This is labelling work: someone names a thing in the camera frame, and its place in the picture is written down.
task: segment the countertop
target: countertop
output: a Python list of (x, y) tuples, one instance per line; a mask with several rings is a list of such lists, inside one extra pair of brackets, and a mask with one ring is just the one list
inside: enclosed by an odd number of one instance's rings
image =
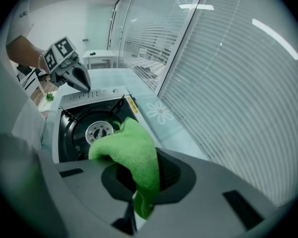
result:
[[(208, 160), (185, 128), (172, 112), (150, 90), (150, 88), (129, 68), (93, 69), (88, 71), (91, 88), (125, 86), (136, 99), (136, 104), (144, 119), (155, 134), (162, 148), (181, 152), (193, 157)], [(42, 139), (42, 150), (52, 157), (52, 137), (54, 121), (61, 97), (78, 92), (67, 84), (61, 86), (48, 113)]]
[(115, 57), (116, 55), (111, 50), (87, 50), (85, 54), (81, 57), (82, 59), (86, 58), (106, 58), (106, 57)]

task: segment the window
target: window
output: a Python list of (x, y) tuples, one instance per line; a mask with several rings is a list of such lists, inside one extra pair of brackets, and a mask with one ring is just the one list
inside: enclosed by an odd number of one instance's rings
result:
[(132, 0), (124, 26), (118, 67), (132, 68), (154, 91), (192, 1)]
[(201, 0), (158, 95), (210, 160), (298, 192), (298, 26), (280, 0)]
[(110, 40), (110, 50), (112, 50), (118, 56), (118, 51), (120, 47), (121, 36), (123, 33), (123, 27), (127, 15), (127, 11), (129, 8), (131, 0), (119, 0), (116, 4), (115, 12), (114, 12), (114, 22), (113, 28), (111, 32), (111, 40)]

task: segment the chair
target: chair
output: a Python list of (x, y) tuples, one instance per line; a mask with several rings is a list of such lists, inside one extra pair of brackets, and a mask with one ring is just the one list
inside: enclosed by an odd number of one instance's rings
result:
[(20, 84), (22, 88), (25, 90), (26, 94), (31, 97), (32, 93), (35, 91), (36, 88), (39, 87), (41, 90), (43, 96), (45, 96), (45, 92), (40, 84), (40, 81), (38, 80), (38, 77), (34, 70), (32, 70), (31, 73), (26, 75), (21, 81)]
[(147, 49), (139, 48), (138, 56), (141, 58), (146, 58), (147, 55)]

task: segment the green microfiber cloth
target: green microfiber cloth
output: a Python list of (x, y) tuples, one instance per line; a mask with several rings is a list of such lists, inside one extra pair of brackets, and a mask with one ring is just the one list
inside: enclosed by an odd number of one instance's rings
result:
[(88, 158), (108, 155), (130, 170), (136, 183), (134, 210), (143, 219), (152, 212), (152, 199), (159, 193), (159, 166), (153, 140), (148, 132), (132, 118), (126, 118), (120, 130), (95, 141)]

